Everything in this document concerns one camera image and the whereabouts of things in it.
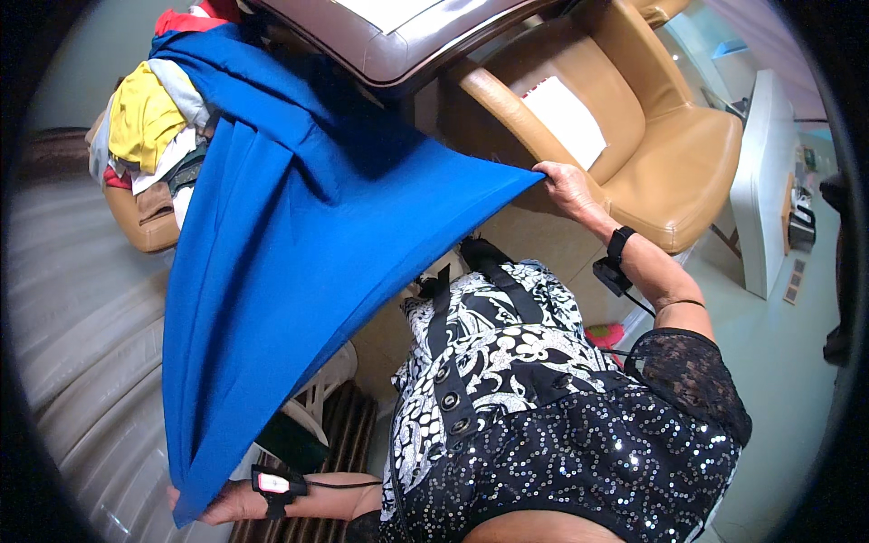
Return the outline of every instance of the paisley pattern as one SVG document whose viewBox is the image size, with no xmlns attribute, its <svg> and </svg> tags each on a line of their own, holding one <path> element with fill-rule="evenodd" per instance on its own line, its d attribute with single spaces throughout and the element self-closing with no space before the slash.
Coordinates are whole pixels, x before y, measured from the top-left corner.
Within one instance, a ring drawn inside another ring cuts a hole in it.
<svg viewBox="0 0 869 543">
<path fill-rule="evenodd" d="M 407 361 L 393 377 L 402 396 L 391 453 L 404 493 L 425 480 L 432 462 L 446 452 L 434 379 L 447 358 L 456 360 L 480 431 L 505 415 L 536 409 L 540 398 L 531 381 L 533 376 L 539 378 L 541 371 L 552 374 L 547 382 L 564 374 L 576 378 L 561 395 L 580 390 L 602 393 L 606 386 L 599 374 L 618 371 L 614 362 L 587 342 L 574 295 L 546 266 L 527 260 L 501 267 L 541 306 L 541 323 L 523 324 L 509 296 L 483 274 L 464 275 L 450 284 L 448 344 L 432 360 L 428 326 L 435 314 L 433 302 L 408 298 L 402 303 L 415 338 Z M 632 381 L 631 386 L 639 384 Z M 381 509 L 384 521 L 395 511 L 389 471 L 387 465 Z"/>
</svg>

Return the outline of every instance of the hand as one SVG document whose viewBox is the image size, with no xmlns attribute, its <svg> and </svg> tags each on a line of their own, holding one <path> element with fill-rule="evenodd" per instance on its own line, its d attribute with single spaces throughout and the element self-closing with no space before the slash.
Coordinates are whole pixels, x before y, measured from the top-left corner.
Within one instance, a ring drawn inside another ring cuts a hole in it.
<svg viewBox="0 0 869 543">
<path fill-rule="evenodd" d="M 576 166 L 545 161 L 536 164 L 532 170 L 547 175 L 549 197 L 568 216 L 579 220 L 589 209 L 600 207 L 588 190 L 587 173 Z"/>
<path fill-rule="evenodd" d="M 175 487 L 166 487 L 166 494 L 169 495 L 169 509 L 174 511 L 181 492 Z M 265 518 L 265 510 L 266 502 L 260 494 L 251 489 L 250 480 L 230 480 L 223 485 L 220 493 L 209 504 L 199 520 L 217 526 L 236 520 L 262 519 Z"/>
</svg>

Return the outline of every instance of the yellow shirt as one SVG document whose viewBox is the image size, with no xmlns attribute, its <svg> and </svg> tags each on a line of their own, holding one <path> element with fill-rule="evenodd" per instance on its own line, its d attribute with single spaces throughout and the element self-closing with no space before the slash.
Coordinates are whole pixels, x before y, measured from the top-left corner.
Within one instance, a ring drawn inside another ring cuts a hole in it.
<svg viewBox="0 0 869 543">
<path fill-rule="evenodd" d="M 153 174 L 157 162 L 187 120 L 142 62 L 115 91 L 109 120 L 109 151 Z"/>
</svg>

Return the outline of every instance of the red cloth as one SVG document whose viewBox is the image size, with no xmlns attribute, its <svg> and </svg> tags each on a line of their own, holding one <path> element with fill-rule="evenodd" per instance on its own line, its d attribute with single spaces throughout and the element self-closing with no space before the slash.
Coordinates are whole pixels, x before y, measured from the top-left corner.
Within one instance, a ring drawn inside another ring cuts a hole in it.
<svg viewBox="0 0 869 543">
<path fill-rule="evenodd" d="M 238 4 L 235 0 L 204 0 L 199 7 L 210 16 L 217 19 L 226 19 L 230 23 L 242 21 Z"/>
<path fill-rule="evenodd" d="M 105 181 L 107 187 L 118 187 L 119 189 L 133 189 L 133 180 L 129 177 L 129 171 L 123 172 L 120 178 L 118 178 L 115 170 L 111 166 L 106 166 L 106 170 L 103 172 L 103 181 Z"/>
<path fill-rule="evenodd" d="M 154 35 L 162 36 L 170 30 L 204 32 L 228 22 L 226 19 L 209 19 L 189 13 L 175 13 L 173 10 L 165 10 L 157 19 L 157 24 L 154 25 Z"/>
</svg>

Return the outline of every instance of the pile of clothes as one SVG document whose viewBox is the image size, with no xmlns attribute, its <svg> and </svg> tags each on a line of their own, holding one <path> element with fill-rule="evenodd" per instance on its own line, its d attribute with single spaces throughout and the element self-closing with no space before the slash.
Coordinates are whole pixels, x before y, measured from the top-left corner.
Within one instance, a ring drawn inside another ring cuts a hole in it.
<svg viewBox="0 0 869 543">
<path fill-rule="evenodd" d="M 235 3 L 205 0 L 188 13 L 166 10 L 154 32 L 206 31 L 238 17 Z M 218 118 L 176 63 L 143 61 L 119 82 L 86 138 L 90 174 L 132 191 L 140 226 L 174 212 L 181 229 Z"/>
</svg>

